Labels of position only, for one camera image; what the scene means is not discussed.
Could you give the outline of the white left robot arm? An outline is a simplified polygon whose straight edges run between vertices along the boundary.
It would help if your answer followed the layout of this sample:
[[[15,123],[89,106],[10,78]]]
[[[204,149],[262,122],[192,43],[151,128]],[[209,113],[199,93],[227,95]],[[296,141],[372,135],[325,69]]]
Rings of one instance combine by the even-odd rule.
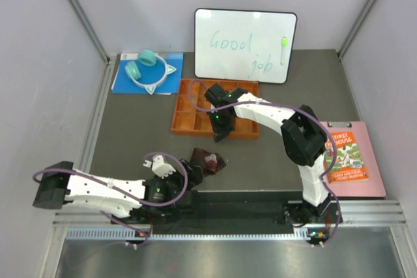
[[[202,183],[203,171],[181,160],[184,172],[157,154],[143,165],[154,176],[149,180],[119,180],[84,173],[62,161],[44,170],[38,182],[33,206],[60,210],[77,206],[100,210],[128,222],[142,223],[147,217],[169,218],[194,209],[192,189]]]

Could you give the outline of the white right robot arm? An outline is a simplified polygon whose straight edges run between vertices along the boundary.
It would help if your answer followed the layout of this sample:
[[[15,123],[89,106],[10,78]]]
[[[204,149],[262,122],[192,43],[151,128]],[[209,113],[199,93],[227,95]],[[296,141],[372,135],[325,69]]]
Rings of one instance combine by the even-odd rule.
[[[236,88],[229,92],[214,84],[204,93],[211,105],[207,115],[219,142],[235,130],[236,118],[250,120],[271,130],[283,139],[285,152],[297,164],[302,179],[302,196],[306,219],[321,222],[328,215],[325,203],[330,192],[324,187],[320,176],[324,173],[325,144],[328,137],[310,107],[284,108],[258,98],[252,93]]]

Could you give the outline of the red patterned necktie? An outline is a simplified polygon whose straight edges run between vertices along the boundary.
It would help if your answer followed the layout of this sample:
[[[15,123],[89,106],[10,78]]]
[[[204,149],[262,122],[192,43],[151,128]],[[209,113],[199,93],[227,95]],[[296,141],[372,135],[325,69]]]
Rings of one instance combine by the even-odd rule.
[[[202,148],[194,148],[189,160],[181,159],[188,178],[193,184],[199,184],[206,176],[212,176],[221,171],[226,163],[217,153],[206,151]]]

